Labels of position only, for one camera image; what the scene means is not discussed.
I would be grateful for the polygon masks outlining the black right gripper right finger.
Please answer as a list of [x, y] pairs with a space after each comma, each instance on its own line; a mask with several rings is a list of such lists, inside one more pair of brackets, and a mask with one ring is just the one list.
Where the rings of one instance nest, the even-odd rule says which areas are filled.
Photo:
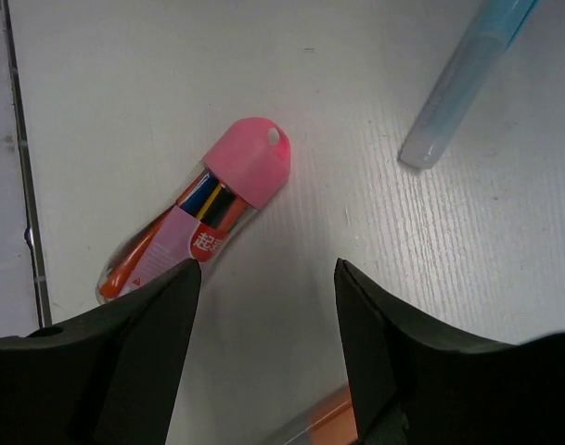
[[360, 443], [565, 444], [565, 332], [479, 337], [345, 260], [334, 285]]

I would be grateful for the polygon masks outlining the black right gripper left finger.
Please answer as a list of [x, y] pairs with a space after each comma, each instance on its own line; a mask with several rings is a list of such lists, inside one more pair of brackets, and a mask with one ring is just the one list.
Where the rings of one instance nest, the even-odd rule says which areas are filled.
[[199, 302], [187, 260], [26, 337], [0, 338], [0, 444], [162, 444]]

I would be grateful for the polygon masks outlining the pink-capped marker tube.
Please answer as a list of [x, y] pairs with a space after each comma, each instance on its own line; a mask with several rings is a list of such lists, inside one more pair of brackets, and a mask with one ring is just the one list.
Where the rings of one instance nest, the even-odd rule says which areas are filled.
[[108, 303], [175, 265], [207, 267], [290, 176], [290, 142], [267, 118], [234, 122], [186, 178], [179, 196], [109, 257], [96, 285]]

